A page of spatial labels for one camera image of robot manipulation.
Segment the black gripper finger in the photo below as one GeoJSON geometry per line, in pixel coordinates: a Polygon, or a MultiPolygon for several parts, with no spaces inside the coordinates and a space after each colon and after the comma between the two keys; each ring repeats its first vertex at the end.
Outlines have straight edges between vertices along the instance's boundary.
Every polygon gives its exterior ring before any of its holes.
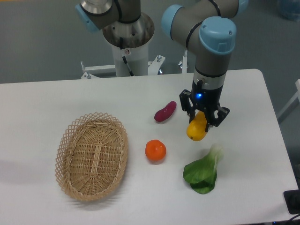
{"type": "Polygon", "coordinates": [[[211,127],[218,127],[229,113],[229,108],[221,107],[219,105],[216,108],[206,107],[204,109],[206,118],[205,132],[208,132],[211,127]]]}
{"type": "Polygon", "coordinates": [[[196,107],[192,100],[192,93],[188,90],[183,90],[180,95],[180,104],[183,111],[189,116],[189,123],[195,118],[196,107]]]}

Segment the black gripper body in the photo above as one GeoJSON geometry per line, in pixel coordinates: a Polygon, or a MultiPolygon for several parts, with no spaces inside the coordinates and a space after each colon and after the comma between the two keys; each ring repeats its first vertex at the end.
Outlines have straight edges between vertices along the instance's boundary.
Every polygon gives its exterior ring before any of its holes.
{"type": "Polygon", "coordinates": [[[193,103],[191,111],[202,111],[208,109],[211,112],[222,111],[220,108],[220,96],[223,85],[217,89],[207,89],[203,81],[194,79],[192,83],[191,102],[193,103]]]}

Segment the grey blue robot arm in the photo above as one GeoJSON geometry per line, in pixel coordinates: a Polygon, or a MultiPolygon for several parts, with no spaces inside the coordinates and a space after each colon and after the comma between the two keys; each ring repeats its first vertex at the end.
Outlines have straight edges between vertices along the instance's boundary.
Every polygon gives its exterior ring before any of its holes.
{"type": "MultiPolygon", "coordinates": [[[[204,113],[205,129],[219,126],[229,109],[219,103],[232,51],[236,26],[232,18],[248,6],[246,0],[201,0],[192,7],[171,5],[163,13],[161,28],[195,57],[192,89],[180,94],[181,108],[190,120],[204,113]]],[[[154,23],[141,11],[138,0],[82,0],[75,7],[88,30],[101,30],[117,51],[117,76],[148,73],[148,56],[140,50],[154,35],[154,23]]]]}

